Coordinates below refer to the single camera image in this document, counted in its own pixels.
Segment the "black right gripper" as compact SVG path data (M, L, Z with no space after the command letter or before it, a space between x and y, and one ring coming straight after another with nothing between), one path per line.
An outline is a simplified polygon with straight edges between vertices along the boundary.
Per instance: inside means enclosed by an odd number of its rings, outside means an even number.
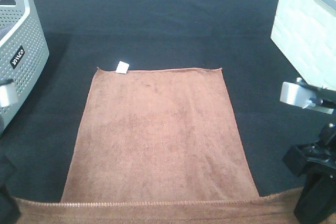
M292 145L282 158L306 182L294 209L300 223L320 223L335 213L335 124L323 127L317 142Z

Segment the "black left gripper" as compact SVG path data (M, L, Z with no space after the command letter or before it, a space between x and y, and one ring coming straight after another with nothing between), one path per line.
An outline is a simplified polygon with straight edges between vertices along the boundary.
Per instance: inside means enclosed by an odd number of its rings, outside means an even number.
M1 223L3 224L16 223L20 218L19 207L6 187L15 170L11 161L1 153Z

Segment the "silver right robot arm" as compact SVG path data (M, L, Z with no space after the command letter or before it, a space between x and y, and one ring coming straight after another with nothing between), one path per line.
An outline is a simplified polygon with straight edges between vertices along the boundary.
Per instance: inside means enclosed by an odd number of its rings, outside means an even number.
M280 101L288 105L332 114L335 91L311 86L302 78L284 82ZM326 124L319 140L291 146L284 164L297 177L306 175L306 182L294 209L300 223L320 223L335 213L335 123Z

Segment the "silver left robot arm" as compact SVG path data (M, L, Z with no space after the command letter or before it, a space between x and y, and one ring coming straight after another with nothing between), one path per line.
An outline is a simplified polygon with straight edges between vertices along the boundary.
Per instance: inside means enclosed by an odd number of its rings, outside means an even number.
M1 80L1 108L18 102L13 79ZM16 223L20 212L16 201L10 196L6 182L15 171L14 165L1 151L1 223Z

